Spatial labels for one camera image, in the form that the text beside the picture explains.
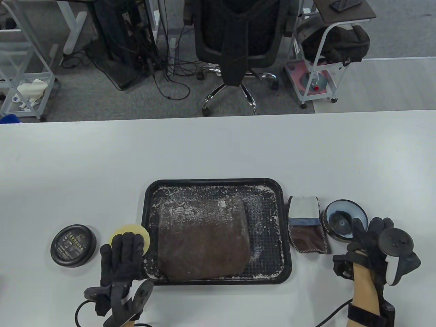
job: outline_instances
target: white tile floor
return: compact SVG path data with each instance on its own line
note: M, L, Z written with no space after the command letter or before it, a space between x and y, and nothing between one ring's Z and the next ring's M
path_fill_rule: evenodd
M337 103L313 101L315 112L436 109L436 57L368 59L351 64L337 97Z

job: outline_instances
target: dark wooden shelf top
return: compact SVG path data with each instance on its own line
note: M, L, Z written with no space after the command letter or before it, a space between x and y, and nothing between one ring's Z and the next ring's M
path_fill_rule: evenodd
M376 18L377 15L370 7L369 3L366 0L363 0L363 3L347 10L344 10L341 13L338 13L330 8L330 4L335 2L336 0L313 0L316 4L318 11L321 14L324 22L327 24L338 23L341 21L351 21L351 20L364 20L364 19L373 19Z

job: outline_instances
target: wrist strap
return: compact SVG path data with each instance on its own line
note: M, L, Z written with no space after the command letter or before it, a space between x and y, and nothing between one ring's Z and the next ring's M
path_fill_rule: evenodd
M346 254L333 256L333 270L339 277L354 280L353 263L370 269L370 262L364 255L348 251Z
M386 327L388 322L386 318L355 307L351 303L348 305L348 319L366 327Z

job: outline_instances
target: chair base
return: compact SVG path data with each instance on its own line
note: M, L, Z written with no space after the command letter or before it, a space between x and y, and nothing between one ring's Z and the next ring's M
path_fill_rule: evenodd
M213 72L213 73L221 74L221 70L219 67L213 67L213 66L207 65L207 66L202 67L201 70L197 73L197 79L200 81L204 80L204 73L205 72ZM277 79L277 77L274 74L259 73L259 74L257 74L257 76L260 77L261 79L269 79L270 81L272 81L272 84L271 84L272 90L279 89L279 80ZM246 73L245 77L249 77L249 78L256 77L256 75L253 73ZM212 111L208 108L208 105L210 104L210 101L219 92L221 92L226 86L227 85L221 84L220 86L215 88L211 93L209 93L208 96L205 97L205 99L203 101L203 106L201 107L201 113L204 117L208 117L212 114ZM250 105L253 115L258 115L256 102L255 102L253 96L250 94L250 92L247 90L247 88L245 87L245 85L243 83L241 83L239 87L241 88L242 93L245 96L245 99L247 100L248 104Z

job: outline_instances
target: hand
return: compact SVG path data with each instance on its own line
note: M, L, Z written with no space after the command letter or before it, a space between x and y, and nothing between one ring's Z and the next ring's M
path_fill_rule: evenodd
M118 234L112 240L112 246L105 244L100 248L102 255L101 286L109 286L112 282L126 282L146 278L143 261L144 238L139 234L126 232ZM99 316L105 316L111 308L110 298L99 295L95 302L95 311ZM131 320L137 320L141 313Z
M353 263L372 270L374 283L383 287L386 284L385 275L386 254L378 247L378 238L386 228L394 227L391 219L375 217L366 231L358 218L352 220L353 240L347 247L347 254L334 255L334 271L338 276L354 280Z

